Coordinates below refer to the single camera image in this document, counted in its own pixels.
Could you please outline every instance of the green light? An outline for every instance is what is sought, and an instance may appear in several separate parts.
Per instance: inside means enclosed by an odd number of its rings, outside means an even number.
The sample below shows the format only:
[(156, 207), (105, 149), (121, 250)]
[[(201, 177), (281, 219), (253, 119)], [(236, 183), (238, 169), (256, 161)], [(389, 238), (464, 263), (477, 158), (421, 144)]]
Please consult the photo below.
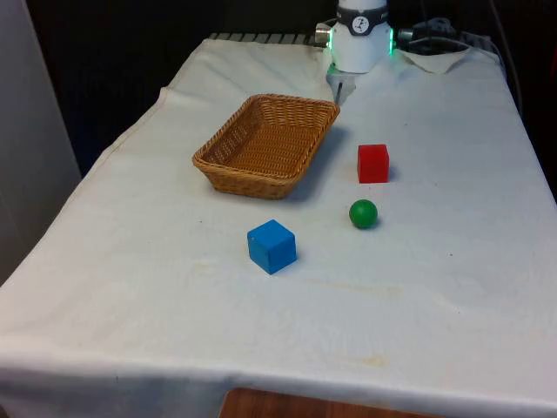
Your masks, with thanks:
[(394, 30), (391, 30), (391, 33), (389, 33), (389, 55), (393, 54), (393, 50), (394, 50)]

